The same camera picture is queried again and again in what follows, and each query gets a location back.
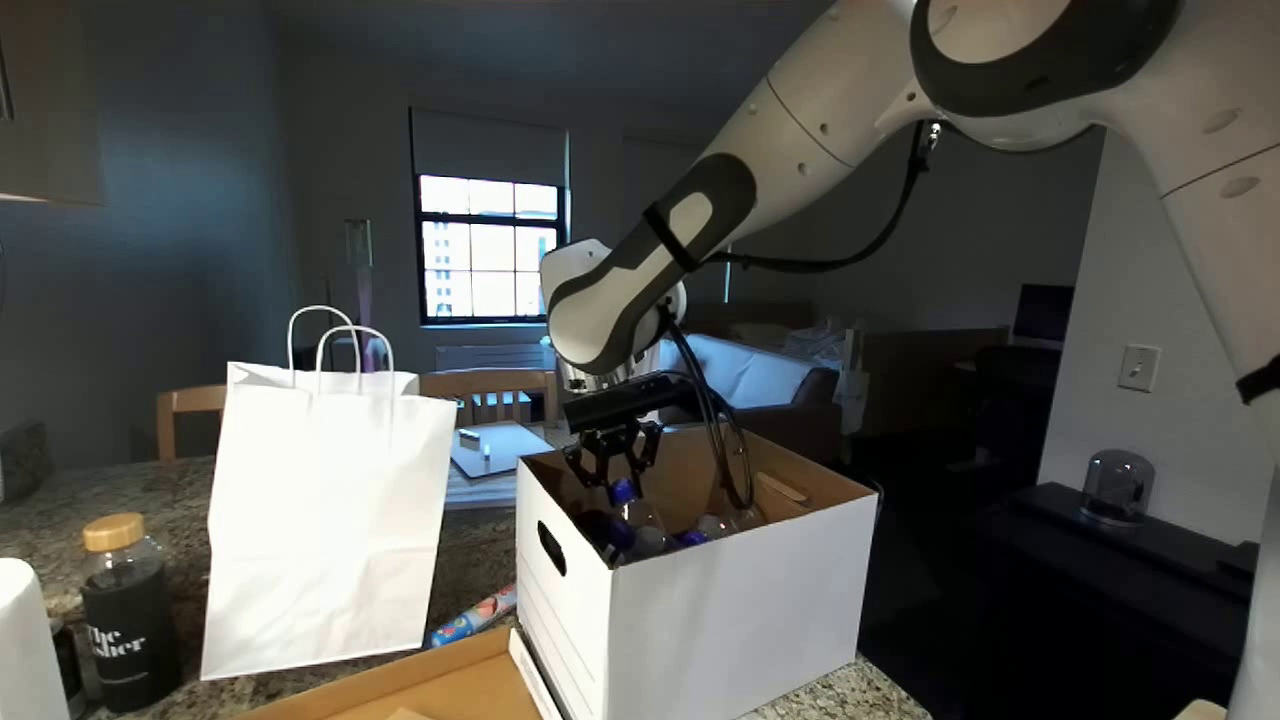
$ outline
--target black jar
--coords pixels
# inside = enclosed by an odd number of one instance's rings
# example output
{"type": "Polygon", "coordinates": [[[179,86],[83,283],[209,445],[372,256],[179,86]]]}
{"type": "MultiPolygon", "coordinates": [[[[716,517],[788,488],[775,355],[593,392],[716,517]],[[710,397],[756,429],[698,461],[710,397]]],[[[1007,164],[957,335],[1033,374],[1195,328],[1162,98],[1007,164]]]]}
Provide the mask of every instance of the black jar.
{"type": "Polygon", "coordinates": [[[83,632],[101,675],[101,699],[112,713],[136,713],[166,694],[182,669],[166,606],[166,572],[160,545],[141,510],[116,510],[83,522],[83,632]]]}

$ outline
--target paper bag handle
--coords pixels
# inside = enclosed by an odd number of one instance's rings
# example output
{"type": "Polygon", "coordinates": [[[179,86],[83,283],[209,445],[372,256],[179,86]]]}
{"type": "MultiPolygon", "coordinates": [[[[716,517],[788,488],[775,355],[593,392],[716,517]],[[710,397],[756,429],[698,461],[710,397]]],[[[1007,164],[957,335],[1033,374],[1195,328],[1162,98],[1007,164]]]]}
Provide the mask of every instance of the paper bag handle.
{"type": "Polygon", "coordinates": [[[328,333],[321,335],[321,345],[316,345],[316,371],[323,371],[323,345],[328,345],[330,333],[353,333],[353,335],[372,335],[372,340],[379,340],[379,345],[389,347],[389,371],[396,369],[396,345],[390,345],[379,328],[349,322],[349,328],[328,328],[328,333]]]}
{"type": "Polygon", "coordinates": [[[285,328],[285,360],[288,360],[288,371],[293,371],[293,333],[296,333],[296,321],[300,321],[300,316],[313,316],[313,313],[328,313],[328,316],[342,321],[341,328],[353,333],[353,347],[359,347],[355,322],[353,322],[349,313],[341,313],[341,307],[330,307],[330,304],[302,304],[302,307],[296,307],[296,313],[288,316],[288,328],[285,328]]]}

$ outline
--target white cabinet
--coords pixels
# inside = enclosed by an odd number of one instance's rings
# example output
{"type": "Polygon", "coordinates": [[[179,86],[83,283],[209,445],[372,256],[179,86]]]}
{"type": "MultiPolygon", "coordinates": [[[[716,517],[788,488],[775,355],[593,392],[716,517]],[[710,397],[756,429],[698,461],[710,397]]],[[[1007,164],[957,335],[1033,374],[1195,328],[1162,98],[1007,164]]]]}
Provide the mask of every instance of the white cabinet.
{"type": "Polygon", "coordinates": [[[0,200],[95,202],[83,0],[0,0],[0,200]]]}

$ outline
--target cable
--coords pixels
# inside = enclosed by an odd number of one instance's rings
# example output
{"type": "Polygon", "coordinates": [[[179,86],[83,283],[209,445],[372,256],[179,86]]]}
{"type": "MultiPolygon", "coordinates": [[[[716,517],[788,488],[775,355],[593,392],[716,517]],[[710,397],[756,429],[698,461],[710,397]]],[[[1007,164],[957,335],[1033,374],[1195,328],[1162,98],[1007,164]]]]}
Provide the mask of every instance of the cable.
{"type": "Polygon", "coordinates": [[[932,123],[932,121],[914,123],[902,186],[896,190],[891,217],[871,235],[871,245],[862,245],[860,251],[831,256],[831,258],[710,251],[707,263],[741,263],[741,267],[772,267],[772,270],[835,270],[835,267],[848,267],[848,263],[860,263],[860,258],[877,256],[888,245],[888,235],[896,233],[896,224],[902,218],[902,213],[908,213],[908,202],[914,195],[914,181],[928,170],[928,155],[939,143],[939,126],[944,123],[932,123]]]}
{"type": "Polygon", "coordinates": [[[716,474],[729,488],[734,510],[745,517],[745,510],[756,509],[756,468],[751,468],[751,452],[749,452],[749,435],[741,429],[741,416],[732,412],[732,403],[725,403],[725,397],[710,392],[710,382],[707,382],[697,351],[686,347],[686,340],[683,340],[683,333],[677,322],[677,313],[667,304],[661,307],[661,322],[672,335],[672,345],[679,351],[679,364],[692,374],[692,397],[697,397],[697,412],[698,412],[698,421],[707,429],[707,438],[710,438],[716,474]],[[732,468],[729,468],[725,429],[732,433],[732,438],[741,445],[741,454],[745,454],[745,474],[749,474],[745,493],[741,493],[741,485],[732,480],[732,468]]]}

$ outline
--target granite countertop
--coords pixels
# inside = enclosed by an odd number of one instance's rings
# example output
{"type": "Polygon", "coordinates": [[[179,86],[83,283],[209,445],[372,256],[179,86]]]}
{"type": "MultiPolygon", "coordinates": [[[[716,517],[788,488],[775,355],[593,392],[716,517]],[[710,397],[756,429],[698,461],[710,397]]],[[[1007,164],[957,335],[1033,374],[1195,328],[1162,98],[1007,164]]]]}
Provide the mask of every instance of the granite countertop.
{"type": "MultiPolygon", "coordinates": [[[[81,577],[87,568],[81,553],[81,526],[109,510],[143,510],[149,536],[166,547],[172,595],[182,635],[186,683],[141,714],[224,720],[248,714],[254,704],[328,683],[334,675],[389,663],[349,659],[296,672],[259,672],[235,680],[194,680],[194,644],[202,628],[202,568],[209,568],[209,510],[210,461],[182,461],[176,474],[160,474],[155,463],[116,463],[91,470],[61,470],[37,496],[0,509],[0,557],[22,557],[44,589],[44,603],[55,628],[81,625],[81,577]]],[[[481,595],[517,579],[517,510],[510,509],[453,509],[443,510],[430,625],[464,610],[481,595]]],[[[860,714],[860,720],[914,720],[928,714],[902,686],[896,686],[877,663],[843,663],[765,706],[751,720],[805,720],[805,714],[860,714]]]]}

